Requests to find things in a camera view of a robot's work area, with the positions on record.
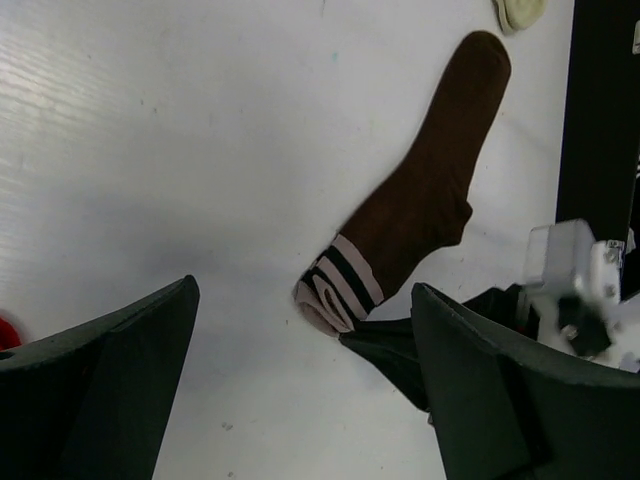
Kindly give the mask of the black storage box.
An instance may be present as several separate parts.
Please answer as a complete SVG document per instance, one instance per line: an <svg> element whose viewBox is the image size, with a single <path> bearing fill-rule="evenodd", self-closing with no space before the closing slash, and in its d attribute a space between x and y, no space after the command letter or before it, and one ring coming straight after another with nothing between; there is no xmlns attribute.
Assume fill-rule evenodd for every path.
<svg viewBox="0 0 640 480"><path fill-rule="evenodd" d="M556 219L639 231L639 3L574 4Z"/></svg>

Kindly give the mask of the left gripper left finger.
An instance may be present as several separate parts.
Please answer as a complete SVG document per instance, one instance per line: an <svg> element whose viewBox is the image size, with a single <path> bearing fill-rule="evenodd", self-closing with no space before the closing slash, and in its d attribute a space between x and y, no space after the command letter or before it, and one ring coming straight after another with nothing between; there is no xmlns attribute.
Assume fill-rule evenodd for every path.
<svg viewBox="0 0 640 480"><path fill-rule="evenodd" d="M199 298L188 275L2 351L2 478L152 478Z"/></svg>

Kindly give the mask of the cream ankle sock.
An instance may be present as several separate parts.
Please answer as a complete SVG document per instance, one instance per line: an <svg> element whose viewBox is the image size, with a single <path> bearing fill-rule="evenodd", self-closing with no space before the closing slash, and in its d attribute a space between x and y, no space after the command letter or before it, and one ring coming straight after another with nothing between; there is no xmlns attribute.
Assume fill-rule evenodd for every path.
<svg viewBox="0 0 640 480"><path fill-rule="evenodd" d="M503 34L513 35L536 23L546 10L547 0L493 0Z"/></svg>

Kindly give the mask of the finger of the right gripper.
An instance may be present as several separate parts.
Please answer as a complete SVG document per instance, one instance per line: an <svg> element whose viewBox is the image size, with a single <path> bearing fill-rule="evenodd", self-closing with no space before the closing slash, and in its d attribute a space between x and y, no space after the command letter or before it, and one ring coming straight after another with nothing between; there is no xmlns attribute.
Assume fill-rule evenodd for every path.
<svg viewBox="0 0 640 480"><path fill-rule="evenodd" d="M490 288L463 306L514 330L519 294L518 288ZM414 407L430 411L409 318L361 322L353 331L340 335L339 342L371 363Z"/></svg>

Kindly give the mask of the red sock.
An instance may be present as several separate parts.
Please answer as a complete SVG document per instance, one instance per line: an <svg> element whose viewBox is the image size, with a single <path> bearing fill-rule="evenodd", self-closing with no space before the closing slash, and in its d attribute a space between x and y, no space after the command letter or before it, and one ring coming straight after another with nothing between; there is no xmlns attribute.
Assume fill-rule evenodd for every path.
<svg viewBox="0 0 640 480"><path fill-rule="evenodd" d="M22 345L19 331L8 320L0 317L0 350L9 350Z"/></svg>

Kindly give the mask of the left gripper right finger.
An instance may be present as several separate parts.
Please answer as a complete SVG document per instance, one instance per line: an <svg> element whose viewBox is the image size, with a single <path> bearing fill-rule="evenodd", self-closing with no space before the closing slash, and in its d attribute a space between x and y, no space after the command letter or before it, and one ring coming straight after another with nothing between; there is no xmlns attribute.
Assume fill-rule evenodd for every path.
<svg viewBox="0 0 640 480"><path fill-rule="evenodd" d="M427 284L411 320L449 479L636 479L639 377L549 348Z"/></svg>

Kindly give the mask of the dark brown sock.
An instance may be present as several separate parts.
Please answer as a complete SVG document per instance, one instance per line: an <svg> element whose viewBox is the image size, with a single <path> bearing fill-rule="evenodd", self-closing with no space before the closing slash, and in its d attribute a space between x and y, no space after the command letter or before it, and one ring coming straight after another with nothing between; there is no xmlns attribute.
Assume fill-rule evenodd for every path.
<svg viewBox="0 0 640 480"><path fill-rule="evenodd" d="M461 242L470 184L510 75L494 34L474 31L459 43L404 159L296 283L294 303L312 326L329 336L354 331L425 257Z"/></svg>

